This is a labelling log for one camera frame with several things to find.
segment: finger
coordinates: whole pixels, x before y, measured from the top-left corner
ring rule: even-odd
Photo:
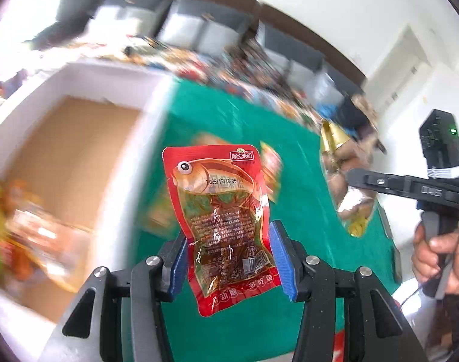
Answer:
[[[414,233],[414,246],[416,246],[419,242],[424,241],[426,238],[426,230],[424,229],[424,225],[419,223],[415,229]]]
[[[425,262],[419,261],[415,255],[412,256],[412,264],[414,265],[415,269],[417,269],[417,271],[419,271],[419,273],[425,278],[431,278],[439,273],[439,268],[431,267]]]
[[[446,294],[459,295],[459,279],[456,277],[454,271],[449,274],[447,281]]]
[[[431,238],[429,241],[429,247],[435,253],[453,253],[456,250],[456,245],[459,240],[459,232],[453,232],[444,234],[443,236],[437,236]],[[459,246],[457,247],[456,253],[459,254]]]
[[[434,253],[430,248],[427,242],[421,241],[415,248],[414,256],[425,264],[438,268],[438,255]]]
[[[414,265],[412,265],[412,272],[414,272],[415,278],[419,284],[427,282],[429,278],[426,278],[423,274],[421,274]]]

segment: red snack package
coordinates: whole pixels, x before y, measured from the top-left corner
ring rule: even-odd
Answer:
[[[168,147],[171,201],[189,242],[189,284],[208,317],[280,284],[268,237],[270,209],[250,145]]]

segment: green tablecloth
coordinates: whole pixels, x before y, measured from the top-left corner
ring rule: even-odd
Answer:
[[[270,202],[271,220],[280,219],[289,236],[309,254],[331,266],[356,270],[366,265],[390,292],[392,241],[376,213],[362,238],[347,234],[327,190],[319,162],[320,137],[259,106],[198,84],[182,81],[171,102],[166,126],[147,171],[140,200],[144,211],[164,181],[161,153],[168,146],[191,145],[200,132],[231,143],[272,146],[282,157],[281,192]],[[134,263],[155,254],[163,239],[143,231],[136,221]],[[173,235],[178,232],[175,227]],[[209,318],[199,315],[188,282],[173,303],[163,304],[176,362],[255,361],[292,351],[300,326],[302,303],[291,303],[281,287],[245,300]],[[343,304],[337,303],[337,330],[343,328]]]

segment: brand logo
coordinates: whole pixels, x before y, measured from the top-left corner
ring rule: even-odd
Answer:
[[[253,160],[253,151],[245,151],[243,148],[238,148],[236,151],[229,153],[229,158],[235,162],[239,160]]]

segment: food package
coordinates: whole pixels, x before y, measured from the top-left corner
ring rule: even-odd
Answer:
[[[4,265],[11,270],[14,279],[25,282],[32,277],[35,264],[24,246],[7,238],[0,241],[0,252]]]
[[[26,183],[21,179],[14,179],[5,186],[0,205],[7,217],[12,216],[17,207],[22,205],[26,194]]]
[[[323,121],[321,137],[322,168],[337,215],[351,236],[361,237],[373,214],[376,194],[348,186],[345,173],[369,167],[377,135],[356,142],[337,124]]]
[[[16,209],[6,228],[11,244],[22,247],[51,280],[65,290],[78,290],[89,245],[87,231],[63,224],[32,202]]]
[[[210,316],[280,284],[268,236],[268,198],[250,145],[168,147],[164,170],[189,242],[189,284]]]
[[[261,142],[261,166],[266,184],[268,199],[276,203],[280,192],[280,175],[282,172],[282,158],[268,144]]]
[[[200,132],[192,141],[195,146],[229,144],[227,141],[207,132]],[[166,240],[176,238],[174,233],[177,219],[169,197],[168,185],[164,178],[161,179],[155,200],[142,212],[140,225],[144,231],[160,238]]]

